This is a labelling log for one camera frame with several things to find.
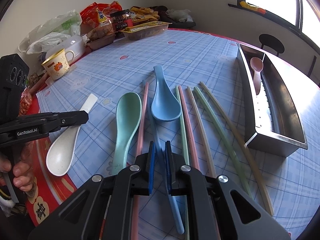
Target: white spoon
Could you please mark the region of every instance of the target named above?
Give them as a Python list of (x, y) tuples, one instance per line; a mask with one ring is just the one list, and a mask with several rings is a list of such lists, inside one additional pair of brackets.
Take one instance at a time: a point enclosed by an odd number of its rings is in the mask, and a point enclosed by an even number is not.
[[(98, 98), (94, 94), (90, 94), (80, 111), (84, 110), (89, 113), (97, 100)], [(54, 176), (60, 177), (69, 171), (80, 127), (81, 125), (68, 127), (50, 146), (46, 165)]]

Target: window sill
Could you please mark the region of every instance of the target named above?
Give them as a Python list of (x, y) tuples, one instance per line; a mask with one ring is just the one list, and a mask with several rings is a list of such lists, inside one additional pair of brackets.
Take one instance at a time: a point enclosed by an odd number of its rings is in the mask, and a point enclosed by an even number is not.
[(280, 26), (286, 28), (287, 30), (289, 30), (292, 33), (294, 33), (295, 35), (297, 35), (300, 39), (302, 39), (306, 44), (308, 44), (312, 49), (314, 49), (320, 55), (320, 48), (308, 36), (306, 36), (304, 33), (302, 33), (295, 25), (289, 23), (288, 21), (284, 20), (283, 18), (279, 17), (278, 15), (276, 15), (272, 12), (269, 12), (269, 11), (267, 11), (265, 14), (261, 14), (261, 13), (243, 8), (240, 5), (234, 5), (234, 4), (230, 4), (230, 3), (228, 3), (228, 6), (233, 7), (233, 8), (238, 8), (240, 10), (245, 10), (245, 11), (255, 13), (255, 14), (257, 14), (261, 17), (264, 17), (274, 23), (279, 24)]

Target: plastic jar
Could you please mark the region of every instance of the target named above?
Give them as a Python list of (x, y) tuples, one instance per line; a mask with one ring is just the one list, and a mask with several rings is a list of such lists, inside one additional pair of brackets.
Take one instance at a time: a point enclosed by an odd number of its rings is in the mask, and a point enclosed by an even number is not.
[(112, 27), (115, 32), (124, 30), (126, 27), (133, 26), (131, 15), (129, 14), (129, 12), (130, 10), (127, 9), (110, 14), (110, 16), (112, 17)]

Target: mug rim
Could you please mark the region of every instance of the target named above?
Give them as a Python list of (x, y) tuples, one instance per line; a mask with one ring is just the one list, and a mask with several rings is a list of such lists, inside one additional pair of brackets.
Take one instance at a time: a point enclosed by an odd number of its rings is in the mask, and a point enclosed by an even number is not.
[(53, 58), (55, 58), (57, 55), (59, 55), (63, 51), (64, 51), (64, 49), (61, 49), (58, 52), (56, 52), (55, 54), (51, 55), (41, 65), (44, 65), (44, 64), (48, 63), (48, 61), (52, 60)]

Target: pink chopstick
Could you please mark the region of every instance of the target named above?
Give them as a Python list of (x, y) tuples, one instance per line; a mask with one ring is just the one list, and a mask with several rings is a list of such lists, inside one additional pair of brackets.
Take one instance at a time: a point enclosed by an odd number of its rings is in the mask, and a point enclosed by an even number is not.
[(197, 170), (200, 170), (199, 169), (198, 156), (197, 156), (197, 150), (196, 150), (196, 144), (195, 144), (195, 138), (193, 137), (193, 132), (192, 132), (191, 122), (190, 122), (189, 113), (188, 113), (188, 109), (187, 109), (187, 104), (186, 104), (186, 101), (184, 99), (184, 95), (183, 95), (183, 92), (182, 92), (182, 87), (178, 86), (178, 89), (179, 89), (179, 92), (180, 92), (183, 117), (184, 117), (185, 125), (186, 125), (186, 128), (187, 128), (187, 133), (188, 133), (192, 164), (193, 164), (193, 167), (195, 167)]
[[(147, 82), (144, 88), (141, 121), (139, 125), (139, 130), (138, 130), (138, 143), (137, 143), (136, 157), (142, 154), (144, 118), (145, 118), (146, 109), (147, 109), (148, 90), (149, 90), (149, 83)], [(134, 195), (133, 208), (132, 208), (131, 240), (138, 240), (138, 222), (139, 222), (139, 196)]]

